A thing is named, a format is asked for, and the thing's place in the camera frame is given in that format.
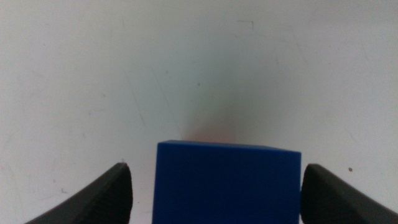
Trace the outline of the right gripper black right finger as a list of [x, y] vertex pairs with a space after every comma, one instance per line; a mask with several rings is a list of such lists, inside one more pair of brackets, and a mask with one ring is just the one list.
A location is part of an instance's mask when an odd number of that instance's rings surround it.
[[396, 212], [319, 164], [309, 164], [305, 169], [300, 214], [304, 224], [397, 224]]

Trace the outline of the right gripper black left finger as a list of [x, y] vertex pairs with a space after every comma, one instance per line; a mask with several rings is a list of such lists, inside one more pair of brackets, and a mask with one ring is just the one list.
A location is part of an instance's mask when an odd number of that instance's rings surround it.
[[129, 166], [120, 162], [28, 224], [128, 224], [133, 204]]

